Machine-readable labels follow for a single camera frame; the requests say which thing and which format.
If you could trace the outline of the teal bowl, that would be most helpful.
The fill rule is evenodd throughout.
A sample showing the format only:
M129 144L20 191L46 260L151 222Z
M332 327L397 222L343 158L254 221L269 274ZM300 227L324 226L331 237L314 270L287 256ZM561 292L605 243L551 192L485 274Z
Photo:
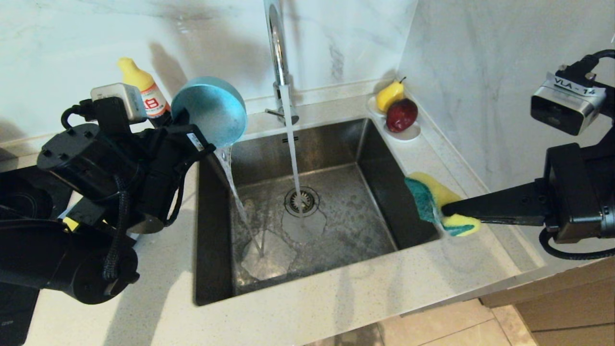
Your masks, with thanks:
M218 148L233 146L247 129L244 99L238 90L219 77L203 76L188 81L171 101L175 119L187 112L204 138Z

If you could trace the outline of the orange dish soap bottle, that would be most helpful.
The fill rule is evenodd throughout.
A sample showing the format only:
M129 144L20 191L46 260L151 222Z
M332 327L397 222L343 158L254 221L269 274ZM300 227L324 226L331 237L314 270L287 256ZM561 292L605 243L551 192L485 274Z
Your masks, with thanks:
M126 85L137 87L148 117L154 127L165 126L172 120L171 106L157 85L154 77L141 70L133 59L121 57L117 66Z

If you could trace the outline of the yellow sponge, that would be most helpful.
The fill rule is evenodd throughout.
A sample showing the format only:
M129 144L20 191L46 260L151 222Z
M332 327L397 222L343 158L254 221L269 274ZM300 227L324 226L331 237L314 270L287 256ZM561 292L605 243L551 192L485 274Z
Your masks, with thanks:
M467 215L444 215L443 207L462 198L454 191L438 182L432 176L413 172L404 178L404 183L413 195L419 218L431 222L450 236L463 237L478 232L481 221Z

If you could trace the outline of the chrome faucet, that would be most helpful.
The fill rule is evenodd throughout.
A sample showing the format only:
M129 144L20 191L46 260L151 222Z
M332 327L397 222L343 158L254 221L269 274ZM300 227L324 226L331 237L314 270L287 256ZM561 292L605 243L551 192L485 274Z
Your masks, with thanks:
M263 0L264 16L270 42L271 59L274 66L274 100L275 108L267 109L266 112L277 116L279 121L285 124L285 112L282 87L291 87L291 76L286 59L285 33L283 27L283 12L280 0Z

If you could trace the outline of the metal sink drain strainer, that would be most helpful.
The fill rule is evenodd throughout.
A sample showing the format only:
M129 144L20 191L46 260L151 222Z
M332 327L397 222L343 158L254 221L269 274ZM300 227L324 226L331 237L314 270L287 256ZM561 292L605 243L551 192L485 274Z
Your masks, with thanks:
M294 217L308 217L319 209L320 197L316 190L308 186L300 186L299 190L286 193L284 208Z

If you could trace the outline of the stainless steel sink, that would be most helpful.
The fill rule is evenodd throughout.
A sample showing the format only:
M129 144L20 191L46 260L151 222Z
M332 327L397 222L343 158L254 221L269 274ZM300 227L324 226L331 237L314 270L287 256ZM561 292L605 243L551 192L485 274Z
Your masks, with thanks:
M198 165L194 302L208 305L439 239L419 218L375 121L294 133L300 186L319 209L286 212L286 134L238 142Z

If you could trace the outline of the running water stream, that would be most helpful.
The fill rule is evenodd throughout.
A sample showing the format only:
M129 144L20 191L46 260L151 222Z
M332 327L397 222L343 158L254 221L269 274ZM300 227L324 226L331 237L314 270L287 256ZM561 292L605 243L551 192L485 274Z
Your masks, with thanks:
M288 138L288 145L289 145L289 150L290 150L290 155L291 155L292 171L294 174L295 198L292 199L292 201L298 202L296 207L298 209L299 219L301 220L301 222L303 222L305 218L305 214L302 208L303 201L301 197L298 163L296 159L296 149L295 149L295 140L294 140L294 124L292 120L293 108L292 108L292 103L291 103L289 85L280 86L280 93L281 93L281 103L283 105L286 136Z

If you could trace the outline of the light wooden cabinet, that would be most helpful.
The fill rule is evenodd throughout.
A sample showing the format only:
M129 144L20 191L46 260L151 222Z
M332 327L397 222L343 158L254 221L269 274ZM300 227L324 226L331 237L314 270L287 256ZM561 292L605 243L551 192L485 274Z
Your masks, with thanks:
M480 298L512 306L539 346L615 346L615 257Z

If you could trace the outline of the small white fruit dish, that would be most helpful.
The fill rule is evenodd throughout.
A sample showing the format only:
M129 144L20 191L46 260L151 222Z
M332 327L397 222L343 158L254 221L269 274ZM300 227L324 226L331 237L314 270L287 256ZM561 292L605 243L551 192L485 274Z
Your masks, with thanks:
M386 114L381 112L376 105L376 96L370 96L368 98L366 107L371 113L372 118L376 121L378 127L382 128L384 133L393 140L400 143L407 143L415 140L421 135L421 126L418 122L415 122L402 132L389 131L386 125Z

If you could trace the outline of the dark red apple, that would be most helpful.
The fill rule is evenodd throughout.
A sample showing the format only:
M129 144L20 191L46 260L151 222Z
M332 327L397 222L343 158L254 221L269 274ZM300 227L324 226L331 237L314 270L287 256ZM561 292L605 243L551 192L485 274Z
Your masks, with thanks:
M386 113L386 128L391 132L403 132L418 118L418 106L409 99L396 101Z

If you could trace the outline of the yellow pear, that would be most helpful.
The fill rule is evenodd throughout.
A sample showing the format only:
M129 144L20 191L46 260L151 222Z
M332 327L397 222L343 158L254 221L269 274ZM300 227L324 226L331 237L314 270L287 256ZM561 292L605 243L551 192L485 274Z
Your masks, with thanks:
M397 101L401 101L405 98L404 80L406 77L402 77L400 80L394 80L390 85L386 86L378 94L376 94L376 108L382 112L387 113L387 110Z

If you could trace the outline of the black induction cooktop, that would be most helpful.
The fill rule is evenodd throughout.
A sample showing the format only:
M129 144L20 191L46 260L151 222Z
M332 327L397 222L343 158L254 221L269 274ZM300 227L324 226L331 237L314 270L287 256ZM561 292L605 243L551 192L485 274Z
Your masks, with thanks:
M56 219L72 191L36 166L0 173L0 220ZM25 343L39 291L0 283L0 346Z

